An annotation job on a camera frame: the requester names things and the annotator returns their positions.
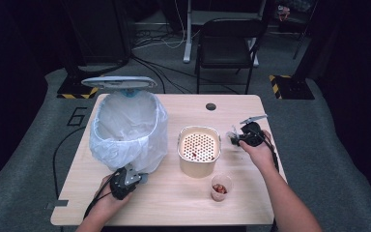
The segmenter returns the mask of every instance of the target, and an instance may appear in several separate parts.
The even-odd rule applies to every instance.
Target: light wood tabletop
[[[67,206],[55,207],[51,222],[55,225],[78,225],[87,206],[100,187],[101,179],[111,171],[92,157],[89,148],[90,126],[96,115],[100,95],[89,124],[71,164],[59,200]],[[168,153],[146,184],[137,185],[129,203],[108,225],[249,225],[271,224],[273,212],[264,180],[249,155],[231,144],[227,131],[234,125],[242,133],[240,122],[266,113],[261,100],[254,95],[157,95],[168,112]],[[214,103],[210,111],[207,103]],[[267,118],[257,121],[271,133]],[[180,131],[188,126],[205,126],[218,131],[221,155],[214,172],[204,178],[188,177],[180,169],[177,142]],[[282,164],[280,173],[286,179]],[[233,189],[222,202],[210,196],[211,178],[225,173],[232,178]]]

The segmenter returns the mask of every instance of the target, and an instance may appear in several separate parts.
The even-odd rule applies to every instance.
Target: trash bin lid
[[[82,80],[84,85],[100,89],[138,90],[154,88],[157,83],[146,76],[103,76]]]

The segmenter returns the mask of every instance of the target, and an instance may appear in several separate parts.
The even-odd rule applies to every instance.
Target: white plastic bag
[[[154,172],[167,154],[167,123],[167,112],[154,94],[110,94],[92,123],[92,155],[110,170],[131,163],[138,172]]]

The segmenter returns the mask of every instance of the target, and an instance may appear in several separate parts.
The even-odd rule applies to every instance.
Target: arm
[[[322,231],[317,219],[275,169],[270,148],[264,142],[257,147],[251,147],[243,141],[240,141],[240,145],[249,153],[264,178],[279,230]]]
[[[100,187],[107,181],[109,176],[104,177]],[[122,208],[128,203],[132,196],[132,192],[128,194],[123,200],[118,200],[113,197],[112,194],[108,194],[111,192],[110,186],[107,185],[104,188],[101,196],[104,198],[100,199],[98,203],[92,208],[89,215],[83,219],[82,223],[77,227],[76,232],[86,231],[101,231],[104,225]]]

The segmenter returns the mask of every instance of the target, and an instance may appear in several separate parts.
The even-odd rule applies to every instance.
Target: clear plastic cup
[[[225,174],[213,176],[211,181],[211,196],[214,201],[223,201],[233,189],[231,177]]]

